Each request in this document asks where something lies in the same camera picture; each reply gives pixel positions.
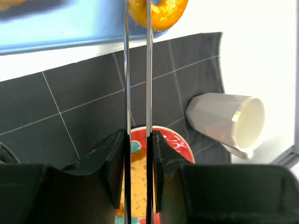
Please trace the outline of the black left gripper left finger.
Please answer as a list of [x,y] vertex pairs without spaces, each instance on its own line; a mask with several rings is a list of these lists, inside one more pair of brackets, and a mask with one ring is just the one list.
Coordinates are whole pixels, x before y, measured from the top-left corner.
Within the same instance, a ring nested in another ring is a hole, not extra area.
[[1,223],[113,224],[121,200],[124,140],[124,130],[117,130],[63,169],[20,163],[1,145]]

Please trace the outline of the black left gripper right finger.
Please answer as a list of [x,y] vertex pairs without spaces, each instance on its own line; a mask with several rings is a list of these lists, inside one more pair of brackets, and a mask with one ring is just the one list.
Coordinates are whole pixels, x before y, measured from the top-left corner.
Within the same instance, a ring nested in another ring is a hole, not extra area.
[[296,224],[299,184],[275,165],[196,165],[152,135],[156,211],[162,224]]

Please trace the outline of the metal serving tongs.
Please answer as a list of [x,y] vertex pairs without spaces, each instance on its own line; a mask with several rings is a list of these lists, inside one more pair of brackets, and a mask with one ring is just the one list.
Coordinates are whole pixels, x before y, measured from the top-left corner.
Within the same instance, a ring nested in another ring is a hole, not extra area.
[[125,1],[125,35],[124,35],[124,68],[125,68],[125,127],[128,146],[125,151],[125,223],[130,224],[131,217],[131,97],[133,97],[133,108],[137,108],[137,103],[145,106],[146,112],[146,171],[147,171],[147,194],[146,194],[146,217],[147,224],[154,223],[153,212],[153,148],[152,148],[152,44],[153,31],[151,21],[150,1],[145,1],[146,30],[146,81],[138,85],[130,85],[129,71],[129,1]]

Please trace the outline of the brown cake slice bread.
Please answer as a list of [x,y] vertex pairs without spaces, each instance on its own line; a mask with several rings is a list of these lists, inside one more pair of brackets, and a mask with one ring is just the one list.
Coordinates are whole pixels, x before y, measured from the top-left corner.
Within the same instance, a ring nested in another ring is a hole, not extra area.
[[131,154],[131,216],[146,217],[146,149]]

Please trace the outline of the white ceramic mug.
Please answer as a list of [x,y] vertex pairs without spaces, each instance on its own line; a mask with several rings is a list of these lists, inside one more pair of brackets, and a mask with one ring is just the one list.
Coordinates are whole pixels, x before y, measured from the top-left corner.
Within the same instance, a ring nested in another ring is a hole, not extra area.
[[259,98],[206,93],[193,97],[185,112],[193,129],[240,159],[251,159],[262,143],[266,114]]

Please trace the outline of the orange glazed donut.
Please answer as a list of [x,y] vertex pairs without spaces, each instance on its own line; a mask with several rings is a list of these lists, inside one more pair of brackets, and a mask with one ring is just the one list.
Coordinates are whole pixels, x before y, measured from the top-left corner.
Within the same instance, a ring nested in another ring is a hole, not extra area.
[[[150,2],[152,29],[162,32],[170,29],[183,15],[188,0],[161,0]],[[147,27],[147,1],[129,0],[128,10],[137,25]]]

